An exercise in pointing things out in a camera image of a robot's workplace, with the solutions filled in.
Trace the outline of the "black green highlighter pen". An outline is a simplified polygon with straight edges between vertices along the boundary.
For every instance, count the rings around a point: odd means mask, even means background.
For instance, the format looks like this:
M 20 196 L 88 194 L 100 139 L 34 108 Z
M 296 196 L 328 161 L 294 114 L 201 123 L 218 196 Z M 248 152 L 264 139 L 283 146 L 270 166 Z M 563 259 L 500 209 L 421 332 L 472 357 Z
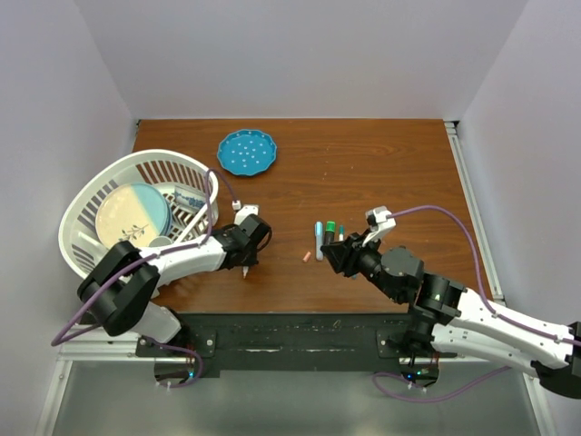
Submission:
M 335 240 L 336 223 L 333 221 L 327 221 L 325 225 L 325 230 L 323 233 L 323 244 L 328 245 Z

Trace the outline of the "light blue highlighter pen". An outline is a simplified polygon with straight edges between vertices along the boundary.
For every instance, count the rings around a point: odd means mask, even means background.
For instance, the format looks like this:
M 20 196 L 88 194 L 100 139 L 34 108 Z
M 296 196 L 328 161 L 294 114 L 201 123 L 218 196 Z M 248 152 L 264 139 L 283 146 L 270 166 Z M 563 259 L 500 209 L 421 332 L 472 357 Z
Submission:
M 322 262 L 324 259 L 323 252 L 321 247 L 323 245 L 323 224 L 320 221 L 317 221 L 314 225 L 314 234 L 315 234 L 315 258 L 318 262 Z

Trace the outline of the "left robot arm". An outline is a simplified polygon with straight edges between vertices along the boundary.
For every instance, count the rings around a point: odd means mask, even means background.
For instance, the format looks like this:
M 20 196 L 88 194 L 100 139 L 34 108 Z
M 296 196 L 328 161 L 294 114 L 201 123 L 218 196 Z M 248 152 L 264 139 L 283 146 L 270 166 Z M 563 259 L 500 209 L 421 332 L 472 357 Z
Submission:
M 152 302 L 159 287 L 196 273 L 252 267 L 272 236 L 271 227 L 252 213 L 185 243 L 138 249 L 118 242 L 77 289 L 87 311 L 108 335 L 135 332 L 155 341 L 168 356 L 182 354 L 188 334 L 176 314 Z

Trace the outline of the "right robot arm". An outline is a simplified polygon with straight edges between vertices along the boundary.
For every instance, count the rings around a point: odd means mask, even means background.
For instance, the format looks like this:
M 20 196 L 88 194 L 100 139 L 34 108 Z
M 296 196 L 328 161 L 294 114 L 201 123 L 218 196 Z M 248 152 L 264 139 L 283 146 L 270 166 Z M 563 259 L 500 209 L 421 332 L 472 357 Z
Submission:
M 354 233 L 322 246 L 331 268 L 359 274 L 390 300 L 405 304 L 411 321 L 394 344 L 410 356 L 455 353 L 496 362 L 539 380 L 562 397 L 580 397 L 580 325 L 535 319 L 480 296 L 460 282 L 427 272 L 403 246 L 379 251 Z

